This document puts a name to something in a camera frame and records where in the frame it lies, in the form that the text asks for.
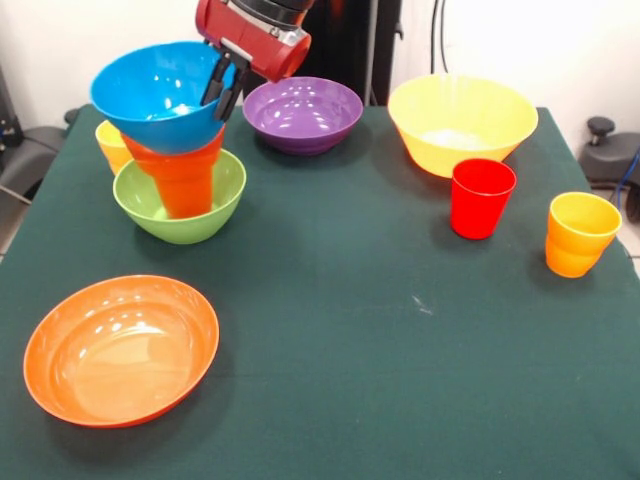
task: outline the yellow cup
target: yellow cup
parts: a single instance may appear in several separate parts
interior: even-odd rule
[[[120,130],[105,120],[96,128],[96,140],[114,175],[133,158],[122,140]]]
[[[598,262],[621,225],[620,212],[597,195],[558,195],[549,207],[547,265],[562,277],[582,277]]]

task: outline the stacked cups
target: stacked cups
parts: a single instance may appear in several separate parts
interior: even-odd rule
[[[219,101],[202,105],[219,59],[201,42],[153,45],[116,59],[91,86],[91,100],[107,119],[96,137],[117,173],[116,201],[138,225],[171,243],[213,235],[245,185],[241,162],[221,150]],[[224,89],[234,75],[231,65]]]

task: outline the plastic bowl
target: plastic bowl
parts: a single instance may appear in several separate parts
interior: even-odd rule
[[[24,355],[27,389],[45,411],[90,427],[158,417],[213,362],[218,320],[189,285],[112,278],[68,297],[40,322]]]
[[[153,178],[134,160],[114,179],[113,195],[127,215],[151,235],[177,245],[198,243],[215,235],[229,220],[247,182],[244,166],[226,150],[220,151],[212,175],[212,209],[197,217],[169,219]]]
[[[344,140],[362,116],[360,97],[340,83],[291,77],[245,99],[244,116],[265,142],[292,155],[318,155]]]
[[[209,144],[223,122],[218,101],[200,105],[219,54],[201,42],[154,45],[107,67],[91,85],[91,101],[123,134],[151,150],[179,154]],[[235,67],[224,76],[231,86]]]
[[[451,178],[469,158],[502,161],[538,125],[538,112],[499,83],[458,75],[429,75],[399,86],[389,113],[413,160]]]

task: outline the cup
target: cup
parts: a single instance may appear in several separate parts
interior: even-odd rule
[[[582,277],[598,262],[621,225],[618,209],[597,195],[558,195],[549,207],[547,265],[562,277]]]
[[[169,218],[189,218],[211,211],[211,170],[222,148],[224,127],[207,146],[179,155],[156,153],[126,135],[122,138],[140,169],[153,178]]]
[[[114,175],[117,175],[120,169],[133,158],[122,140],[120,130],[108,120],[96,128],[96,140]]]
[[[474,158],[453,169],[451,188],[451,228],[470,240],[493,235],[517,177],[507,165]]]

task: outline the dark green tablecloth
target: dark green tablecloth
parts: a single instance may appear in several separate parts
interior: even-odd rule
[[[385,110],[311,159],[265,148],[237,111],[245,195],[216,237],[177,247],[119,210],[84,109],[0,264],[2,478],[639,478],[638,280],[617,241],[583,279],[547,270],[549,201],[587,185],[540,114],[499,230],[469,242]],[[33,328],[133,273],[211,300],[205,380],[141,427],[50,417],[22,380]]]

